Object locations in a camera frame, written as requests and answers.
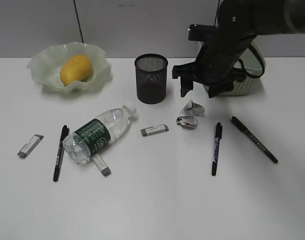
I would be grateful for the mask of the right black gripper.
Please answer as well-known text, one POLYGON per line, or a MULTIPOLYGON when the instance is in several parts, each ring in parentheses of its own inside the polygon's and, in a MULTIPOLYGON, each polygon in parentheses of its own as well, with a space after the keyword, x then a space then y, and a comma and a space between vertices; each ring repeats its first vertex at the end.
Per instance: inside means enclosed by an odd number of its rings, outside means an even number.
POLYGON ((180 97, 194 89, 194 82, 208 86, 208 97, 231 92, 233 82, 245 80, 245 72, 234 67, 245 52, 244 37, 207 37, 193 62, 175 65, 172 78, 180 78, 180 97))

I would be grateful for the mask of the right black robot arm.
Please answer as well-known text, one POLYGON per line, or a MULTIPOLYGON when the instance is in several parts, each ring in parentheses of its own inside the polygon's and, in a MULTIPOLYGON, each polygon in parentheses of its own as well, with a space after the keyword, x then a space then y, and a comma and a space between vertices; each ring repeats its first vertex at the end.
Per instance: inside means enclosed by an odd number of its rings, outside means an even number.
POLYGON ((172 78, 180 79, 180 95, 194 83, 208 87, 209 98, 234 89, 256 75, 246 72, 241 55, 257 36, 305 34, 305 0, 224 0, 218 6, 218 25, 191 24, 188 40, 203 45, 195 61, 175 65, 172 78))

